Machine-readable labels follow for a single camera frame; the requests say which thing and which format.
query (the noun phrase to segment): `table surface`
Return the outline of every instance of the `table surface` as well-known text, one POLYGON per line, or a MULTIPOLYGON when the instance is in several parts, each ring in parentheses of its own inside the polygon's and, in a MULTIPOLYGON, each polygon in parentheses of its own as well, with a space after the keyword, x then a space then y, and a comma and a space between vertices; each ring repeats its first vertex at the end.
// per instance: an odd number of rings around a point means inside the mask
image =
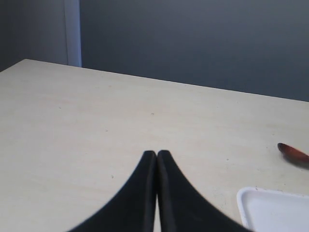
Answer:
POLYGON ((308 171, 277 149, 309 151, 309 102, 24 60, 0 73, 0 131, 0 231, 79 224, 144 150, 170 150, 238 222, 242 187, 309 194, 308 171))

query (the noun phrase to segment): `black object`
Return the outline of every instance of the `black object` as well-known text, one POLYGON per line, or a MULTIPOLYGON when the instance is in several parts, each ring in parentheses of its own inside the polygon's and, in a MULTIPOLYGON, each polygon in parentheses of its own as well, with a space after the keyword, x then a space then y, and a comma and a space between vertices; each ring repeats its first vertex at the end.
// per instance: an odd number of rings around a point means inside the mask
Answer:
POLYGON ((162 232, 248 232, 206 201, 169 151, 145 151, 120 191, 70 232, 152 232, 158 193, 162 232))
POLYGON ((157 166, 162 232, 248 232, 194 189, 169 151, 159 152, 157 166))
POLYGON ((155 218, 156 155, 145 151, 120 191, 70 232, 152 232, 155 218))

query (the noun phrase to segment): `spoon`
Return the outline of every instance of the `spoon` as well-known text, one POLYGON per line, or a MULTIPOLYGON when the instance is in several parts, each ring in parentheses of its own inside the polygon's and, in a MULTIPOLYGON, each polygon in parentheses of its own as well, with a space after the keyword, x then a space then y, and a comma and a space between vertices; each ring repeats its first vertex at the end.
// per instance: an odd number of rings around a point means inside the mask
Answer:
POLYGON ((309 156, 287 144, 278 143, 278 149, 290 161, 309 163, 309 156))

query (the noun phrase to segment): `white tray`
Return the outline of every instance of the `white tray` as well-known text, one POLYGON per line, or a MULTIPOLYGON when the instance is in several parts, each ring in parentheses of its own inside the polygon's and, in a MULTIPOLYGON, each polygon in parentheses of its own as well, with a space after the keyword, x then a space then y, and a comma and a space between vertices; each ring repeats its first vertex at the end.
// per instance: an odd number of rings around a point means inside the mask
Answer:
POLYGON ((237 204, 243 225, 255 232, 309 232, 309 196, 243 188, 237 204))

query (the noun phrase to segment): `plastic tray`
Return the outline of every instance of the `plastic tray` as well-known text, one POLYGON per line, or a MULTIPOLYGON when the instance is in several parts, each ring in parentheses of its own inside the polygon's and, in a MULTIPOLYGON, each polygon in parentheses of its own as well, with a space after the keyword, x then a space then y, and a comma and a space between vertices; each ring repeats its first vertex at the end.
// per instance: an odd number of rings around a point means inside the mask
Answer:
POLYGON ((237 193, 243 225, 255 232, 309 232, 309 196, 262 188, 237 193))

